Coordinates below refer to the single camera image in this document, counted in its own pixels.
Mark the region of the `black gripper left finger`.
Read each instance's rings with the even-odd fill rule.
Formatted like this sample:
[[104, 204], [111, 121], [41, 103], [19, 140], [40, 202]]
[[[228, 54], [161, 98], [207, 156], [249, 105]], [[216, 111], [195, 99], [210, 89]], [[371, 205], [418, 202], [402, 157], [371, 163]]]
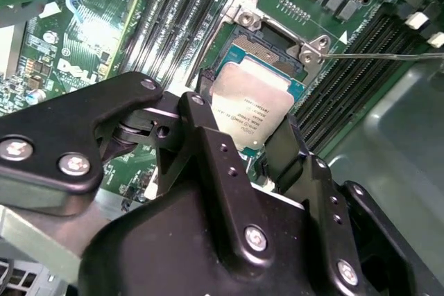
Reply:
[[150, 143], [160, 190], [190, 184], [204, 198], [216, 252], [271, 258], [274, 244], [232, 138], [200, 95], [166, 93], [129, 72], [1, 118], [1, 202], [58, 216], [90, 205], [103, 165]]

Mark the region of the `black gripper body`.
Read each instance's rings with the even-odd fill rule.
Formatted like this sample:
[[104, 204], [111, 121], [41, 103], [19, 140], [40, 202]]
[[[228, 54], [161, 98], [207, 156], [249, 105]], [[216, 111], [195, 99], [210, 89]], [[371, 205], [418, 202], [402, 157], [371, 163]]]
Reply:
[[326, 295], [312, 271], [301, 205], [256, 190], [275, 259], [243, 277], [217, 255], [200, 191], [187, 185], [106, 225], [87, 246], [81, 295]]

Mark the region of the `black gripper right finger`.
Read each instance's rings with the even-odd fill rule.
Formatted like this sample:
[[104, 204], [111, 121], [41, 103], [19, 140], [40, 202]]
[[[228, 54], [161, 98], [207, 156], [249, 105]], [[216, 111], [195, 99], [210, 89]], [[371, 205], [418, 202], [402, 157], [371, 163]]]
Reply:
[[443, 285], [363, 186], [337, 184], [288, 114], [267, 139], [280, 195], [299, 202], [303, 263], [318, 295], [442, 295]]

